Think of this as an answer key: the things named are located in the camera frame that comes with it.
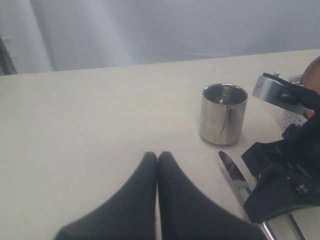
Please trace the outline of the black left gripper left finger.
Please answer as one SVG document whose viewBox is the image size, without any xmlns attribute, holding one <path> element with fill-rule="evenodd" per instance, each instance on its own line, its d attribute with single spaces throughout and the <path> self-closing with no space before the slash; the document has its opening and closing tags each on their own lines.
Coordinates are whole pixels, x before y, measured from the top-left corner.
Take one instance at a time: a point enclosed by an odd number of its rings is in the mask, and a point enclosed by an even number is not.
<svg viewBox="0 0 320 240">
<path fill-rule="evenodd" d="M 154 240 L 158 159 L 146 152 L 127 182 L 104 204 L 64 226 L 57 240 Z"/>
</svg>

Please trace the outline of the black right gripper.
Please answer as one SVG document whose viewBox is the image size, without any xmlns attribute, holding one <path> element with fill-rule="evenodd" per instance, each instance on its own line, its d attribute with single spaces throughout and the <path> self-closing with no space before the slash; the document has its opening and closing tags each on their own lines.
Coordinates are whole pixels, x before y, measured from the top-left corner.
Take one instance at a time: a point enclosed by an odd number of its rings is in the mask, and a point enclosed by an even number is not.
<svg viewBox="0 0 320 240">
<path fill-rule="evenodd" d="M 244 203 L 248 218 L 262 223 L 320 205 L 320 115 L 291 124 L 283 139 L 254 143 L 243 155 L 257 185 Z"/>
</svg>

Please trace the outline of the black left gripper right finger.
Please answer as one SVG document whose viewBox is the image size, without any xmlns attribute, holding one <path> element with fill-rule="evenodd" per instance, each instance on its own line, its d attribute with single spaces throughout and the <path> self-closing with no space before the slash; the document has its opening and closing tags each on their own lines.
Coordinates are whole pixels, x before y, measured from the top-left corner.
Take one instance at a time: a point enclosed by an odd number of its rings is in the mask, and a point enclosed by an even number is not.
<svg viewBox="0 0 320 240">
<path fill-rule="evenodd" d="M 164 240 L 263 240 L 262 230 L 204 195 L 164 151 L 157 163 L 158 203 Z"/>
</svg>

